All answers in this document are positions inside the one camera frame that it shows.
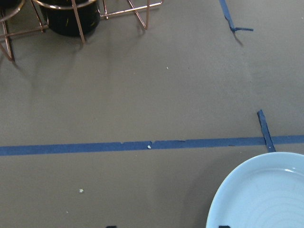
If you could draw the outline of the light blue plate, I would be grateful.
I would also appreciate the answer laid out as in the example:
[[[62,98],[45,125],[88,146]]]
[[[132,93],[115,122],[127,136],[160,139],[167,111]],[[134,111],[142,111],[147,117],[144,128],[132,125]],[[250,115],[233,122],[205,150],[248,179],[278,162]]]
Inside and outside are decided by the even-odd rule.
[[[271,152],[237,166],[219,186],[206,227],[302,228],[304,156]]]

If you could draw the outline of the dark wine bottle lower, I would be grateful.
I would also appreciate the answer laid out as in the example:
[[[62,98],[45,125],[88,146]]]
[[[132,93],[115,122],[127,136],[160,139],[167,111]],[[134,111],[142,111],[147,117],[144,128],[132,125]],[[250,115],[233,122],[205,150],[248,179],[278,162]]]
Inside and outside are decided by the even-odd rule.
[[[100,21],[99,4],[96,0],[77,0],[77,11],[84,34],[95,30]],[[80,31],[74,10],[56,9],[40,5],[48,27],[63,36],[79,37]]]

